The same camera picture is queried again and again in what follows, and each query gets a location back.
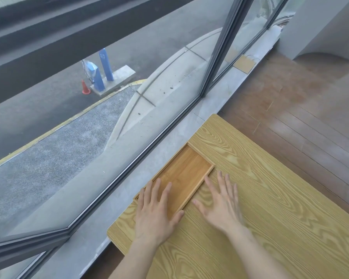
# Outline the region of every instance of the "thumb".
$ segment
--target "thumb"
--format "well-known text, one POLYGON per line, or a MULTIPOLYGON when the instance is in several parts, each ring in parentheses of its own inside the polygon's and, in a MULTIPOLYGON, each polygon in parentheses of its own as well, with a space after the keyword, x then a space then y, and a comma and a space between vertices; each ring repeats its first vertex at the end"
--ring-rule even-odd
POLYGON ((208 209, 206 209, 200 201, 194 199, 192 200, 192 203, 204 217, 208 214, 208 209))
POLYGON ((172 225, 172 227, 176 227, 176 225, 180 222, 184 214, 185 214, 184 211, 179 211, 172 217, 170 221, 170 224, 172 225))

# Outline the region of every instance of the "wooden tray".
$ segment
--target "wooden tray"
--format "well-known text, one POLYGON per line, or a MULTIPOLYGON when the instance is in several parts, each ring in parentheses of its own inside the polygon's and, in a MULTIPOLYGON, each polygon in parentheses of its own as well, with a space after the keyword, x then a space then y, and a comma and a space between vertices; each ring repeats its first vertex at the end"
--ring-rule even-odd
POLYGON ((162 196, 164 188, 169 182, 172 182, 171 192, 168 196, 168 218, 183 209, 200 184, 204 177, 214 168, 207 157, 200 153, 193 145, 187 142, 180 150, 155 174, 151 179, 153 185, 157 178, 161 178, 158 192, 158 200, 162 196))

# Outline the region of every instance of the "hand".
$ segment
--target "hand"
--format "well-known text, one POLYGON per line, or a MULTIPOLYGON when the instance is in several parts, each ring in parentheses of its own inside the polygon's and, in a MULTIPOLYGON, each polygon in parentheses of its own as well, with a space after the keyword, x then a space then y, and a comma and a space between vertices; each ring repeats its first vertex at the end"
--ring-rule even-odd
POLYGON ((179 211, 171 220, 168 220, 167 203, 172 183, 168 183, 159 202, 160 179, 157 179, 151 192, 152 185, 153 183, 149 182, 146 190, 142 188, 138 197, 135 241, 142 241, 157 249, 173 233, 185 212, 179 211))
POLYGON ((214 187, 212 181, 206 176, 205 183, 208 185, 213 198, 213 208, 207 209, 200 201, 193 200, 193 204, 208 221, 209 224, 228 235, 235 227, 243 226, 242 213, 238 205, 237 184, 231 184, 228 174, 225 178, 218 171, 220 193, 214 187))

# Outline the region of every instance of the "person's left hand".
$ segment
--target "person's left hand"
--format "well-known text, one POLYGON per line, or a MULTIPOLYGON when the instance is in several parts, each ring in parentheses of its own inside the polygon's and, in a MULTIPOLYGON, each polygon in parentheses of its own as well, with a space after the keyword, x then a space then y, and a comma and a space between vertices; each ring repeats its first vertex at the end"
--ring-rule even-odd
POLYGON ((158 201, 160 179, 157 179, 151 192, 152 185, 150 181, 146 190, 141 189, 138 197, 135 240, 143 241, 156 249, 171 236, 185 212, 181 210, 168 220, 167 202, 172 183, 168 183, 160 201, 158 201))

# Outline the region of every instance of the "forearm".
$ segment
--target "forearm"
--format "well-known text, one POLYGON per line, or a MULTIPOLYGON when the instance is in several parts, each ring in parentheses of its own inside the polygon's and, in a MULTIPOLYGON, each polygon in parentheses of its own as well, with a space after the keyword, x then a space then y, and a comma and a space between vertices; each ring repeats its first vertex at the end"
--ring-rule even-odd
POLYGON ((133 241, 128 253, 109 279, 145 279, 156 249, 155 246, 143 241, 133 241))
POLYGON ((227 236, 237 251, 249 279, 289 279, 291 276, 244 226, 234 227, 227 236))

